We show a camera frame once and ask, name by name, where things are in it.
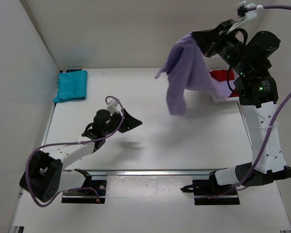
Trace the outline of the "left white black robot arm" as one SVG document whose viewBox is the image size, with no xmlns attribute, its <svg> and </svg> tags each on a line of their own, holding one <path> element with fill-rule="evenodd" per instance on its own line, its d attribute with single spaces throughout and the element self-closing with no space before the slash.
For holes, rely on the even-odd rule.
<svg viewBox="0 0 291 233">
<path fill-rule="evenodd" d="M 106 137 L 114 132 L 125 133 L 142 125 L 142 121 L 132 117 L 125 109 L 111 113 L 98 110 L 93 122 L 85 127 L 74 145 L 64 145 L 51 152 L 35 152 L 23 173 L 19 185 L 41 202 L 52 200 L 59 192 L 76 189 L 81 194 L 96 194 L 92 187 L 91 175 L 80 168 L 65 169 L 99 150 Z"/>
</svg>

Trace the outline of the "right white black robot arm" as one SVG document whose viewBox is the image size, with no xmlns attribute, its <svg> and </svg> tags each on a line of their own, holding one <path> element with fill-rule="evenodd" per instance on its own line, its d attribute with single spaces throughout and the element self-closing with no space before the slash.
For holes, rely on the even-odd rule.
<svg viewBox="0 0 291 233">
<path fill-rule="evenodd" d="M 205 57 L 219 55 L 238 76 L 234 90 L 239 95 L 252 147 L 251 162 L 212 172 L 204 187 L 216 198 L 223 195 L 226 186 L 242 190 L 291 178 L 276 123 L 282 105 L 277 103 L 277 85 L 269 73 L 269 56 L 279 48 L 280 39 L 269 31 L 259 31 L 249 39 L 233 20 L 212 30 L 194 31 L 191 37 Z"/>
</svg>

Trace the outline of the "teal t shirt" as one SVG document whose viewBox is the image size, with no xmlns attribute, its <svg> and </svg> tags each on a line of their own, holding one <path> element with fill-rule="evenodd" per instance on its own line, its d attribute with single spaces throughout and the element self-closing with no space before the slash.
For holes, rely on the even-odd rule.
<svg viewBox="0 0 291 233">
<path fill-rule="evenodd" d="M 60 73 L 58 90 L 53 103 L 85 100 L 87 97 L 88 72 L 78 70 L 68 73 Z"/>
</svg>

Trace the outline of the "purple t shirt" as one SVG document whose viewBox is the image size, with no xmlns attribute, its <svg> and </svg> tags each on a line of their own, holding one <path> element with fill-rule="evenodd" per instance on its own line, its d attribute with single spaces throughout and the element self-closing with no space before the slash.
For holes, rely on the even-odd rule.
<svg viewBox="0 0 291 233">
<path fill-rule="evenodd" d="M 185 90 L 217 97 L 213 78 L 204 61 L 204 56 L 190 33 L 173 45 L 167 60 L 155 78 L 159 78 L 162 73 L 167 74 L 169 86 L 166 102 L 171 115 L 185 115 L 187 109 Z"/>
</svg>

